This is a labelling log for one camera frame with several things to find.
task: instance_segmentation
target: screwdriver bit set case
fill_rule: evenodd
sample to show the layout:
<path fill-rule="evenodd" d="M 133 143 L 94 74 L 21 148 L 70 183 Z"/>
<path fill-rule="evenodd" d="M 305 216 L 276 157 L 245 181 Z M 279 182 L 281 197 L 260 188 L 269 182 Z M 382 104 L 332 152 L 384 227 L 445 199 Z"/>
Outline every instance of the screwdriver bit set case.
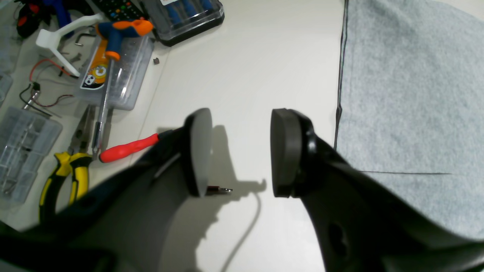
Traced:
<path fill-rule="evenodd" d="M 175 45 L 224 21 L 218 0 L 144 0 L 161 43 Z"/>
<path fill-rule="evenodd" d="M 92 105 L 98 105 L 103 95 L 108 65 L 108 59 L 104 56 L 106 45 L 101 38 L 96 38 L 89 62 L 80 71 L 81 76 L 74 90 L 77 98 Z M 135 107 L 153 49 L 154 41 L 148 36 L 123 39 L 121 58 L 113 68 L 115 76 L 109 79 L 109 107 L 122 110 L 132 110 Z"/>

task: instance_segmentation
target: gray towel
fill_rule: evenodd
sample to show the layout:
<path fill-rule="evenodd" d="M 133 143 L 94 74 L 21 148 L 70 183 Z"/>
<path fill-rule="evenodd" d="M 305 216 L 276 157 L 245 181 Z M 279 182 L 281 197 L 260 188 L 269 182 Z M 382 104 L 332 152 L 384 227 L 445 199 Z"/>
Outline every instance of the gray towel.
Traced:
<path fill-rule="evenodd" d="M 484 22 L 427 0 L 350 0 L 337 151 L 425 215 L 484 238 Z M 402 173 L 448 173 L 405 175 Z"/>

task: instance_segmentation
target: plastic storage box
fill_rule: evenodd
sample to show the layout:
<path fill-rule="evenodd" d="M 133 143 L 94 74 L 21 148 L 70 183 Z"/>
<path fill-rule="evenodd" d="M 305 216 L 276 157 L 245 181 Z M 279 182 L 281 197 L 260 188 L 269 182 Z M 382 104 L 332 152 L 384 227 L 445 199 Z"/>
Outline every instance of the plastic storage box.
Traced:
<path fill-rule="evenodd" d="M 93 105 L 100 104 L 103 95 L 108 64 L 108 59 L 104 57 L 105 46 L 101 38 L 96 38 L 89 65 L 85 65 L 80 71 L 82 76 L 79 77 L 78 87 L 74 93 L 77 98 Z M 148 36 L 123 39 L 121 59 L 114 66 L 116 76 L 109 79 L 109 107 L 123 110 L 132 110 L 135 107 L 153 49 L 153 40 Z"/>
<path fill-rule="evenodd" d="M 144 0 L 161 43 L 172 46 L 220 25 L 225 18 L 218 0 Z"/>
<path fill-rule="evenodd" d="M 0 197 L 24 203 L 37 169 L 62 126 L 36 113 L 10 107 L 0 127 Z"/>
<path fill-rule="evenodd" d="M 7 96 L 8 90 L 10 90 L 12 83 L 12 78 L 6 73 L 0 71 L 0 107 Z"/>

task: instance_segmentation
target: sticker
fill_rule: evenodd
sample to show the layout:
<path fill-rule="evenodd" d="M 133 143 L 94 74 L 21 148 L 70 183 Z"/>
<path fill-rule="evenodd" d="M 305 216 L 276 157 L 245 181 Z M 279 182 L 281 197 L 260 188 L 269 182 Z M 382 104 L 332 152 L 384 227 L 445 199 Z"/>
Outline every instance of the sticker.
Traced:
<path fill-rule="evenodd" d="M 93 91 L 103 87 L 109 64 L 109 60 L 104 55 L 106 46 L 107 40 L 102 39 L 81 83 L 81 89 Z"/>
<path fill-rule="evenodd" d="M 176 1 L 178 1 L 178 0 L 160 0 L 161 4 L 164 5 L 164 6 L 171 4 L 173 2 L 176 2 Z"/>

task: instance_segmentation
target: yellow and black pliers handle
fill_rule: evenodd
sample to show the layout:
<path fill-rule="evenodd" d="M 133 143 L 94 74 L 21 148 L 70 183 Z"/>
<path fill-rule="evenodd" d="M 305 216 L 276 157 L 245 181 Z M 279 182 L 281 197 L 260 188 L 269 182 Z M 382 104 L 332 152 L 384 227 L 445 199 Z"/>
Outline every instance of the yellow and black pliers handle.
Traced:
<path fill-rule="evenodd" d="M 85 195 L 89 189 L 89 164 L 92 156 L 87 153 L 69 155 L 67 152 L 55 153 L 57 166 L 45 182 L 39 203 L 39 220 L 43 223 L 56 214 L 59 191 L 65 179 L 72 174 L 72 189 L 69 205 Z"/>

